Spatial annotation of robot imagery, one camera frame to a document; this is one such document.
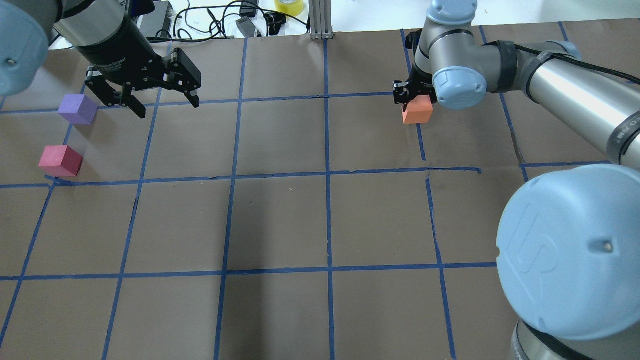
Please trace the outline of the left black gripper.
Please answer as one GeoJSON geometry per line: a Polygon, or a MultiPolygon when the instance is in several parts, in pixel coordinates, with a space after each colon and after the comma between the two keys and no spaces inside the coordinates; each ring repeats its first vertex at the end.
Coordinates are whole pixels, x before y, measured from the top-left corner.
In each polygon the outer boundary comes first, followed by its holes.
{"type": "Polygon", "coordinates": [[[165,57],[158,55],[132,22],[122,23],[105,40],[77,50],[90,63],[87,88],[107,107],[125,107],[145,119],[146,107],[134,92],[155,88],[180,92],[194,109],[200,106],[202,73],[196,64],[182,48],[165,57]]]}

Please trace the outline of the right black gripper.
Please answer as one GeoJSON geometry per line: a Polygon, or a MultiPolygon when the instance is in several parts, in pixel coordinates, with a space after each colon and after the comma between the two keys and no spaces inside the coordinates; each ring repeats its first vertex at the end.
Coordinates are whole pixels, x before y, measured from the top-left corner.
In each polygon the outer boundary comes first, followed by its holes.
{"type": "Polygon", "coordinates": [[[394,80],[392,84],[394,103],[407,106],[419,96],[427,96],[431,104],[438,103],[433,77],[429,73],[411,70],[407,80],[394,80]]]}

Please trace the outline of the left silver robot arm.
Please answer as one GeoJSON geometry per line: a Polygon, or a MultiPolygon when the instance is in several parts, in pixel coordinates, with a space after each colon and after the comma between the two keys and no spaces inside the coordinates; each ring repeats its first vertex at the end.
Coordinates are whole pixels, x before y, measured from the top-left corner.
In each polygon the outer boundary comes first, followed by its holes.
{"type": "Polygon", "coordinates": [[[134,21],[153,13],[153,0],[3,0],[0,3],[0,93],[20,94],[34,82],[56,31],[87,61],[85,84],[107,106],[146,107],[135,91],[162,88],[182,93],[194,108],[201,71],[181,48],[161,57],[134,21]]]}

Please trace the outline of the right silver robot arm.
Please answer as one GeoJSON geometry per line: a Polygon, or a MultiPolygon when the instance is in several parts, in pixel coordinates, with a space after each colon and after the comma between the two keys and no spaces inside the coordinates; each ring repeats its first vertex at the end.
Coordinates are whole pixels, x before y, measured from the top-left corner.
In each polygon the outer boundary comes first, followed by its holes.
{"type": "Polygon", "coordinates": [[[432,0],[407,35],[405,113],[520,91],[605,158],[526,180],[498,224],[496,268],[518,317],[510,360],[639,358],[639,80],[583,61],[569,41],[478,44],[475,0],[432,0]]]}

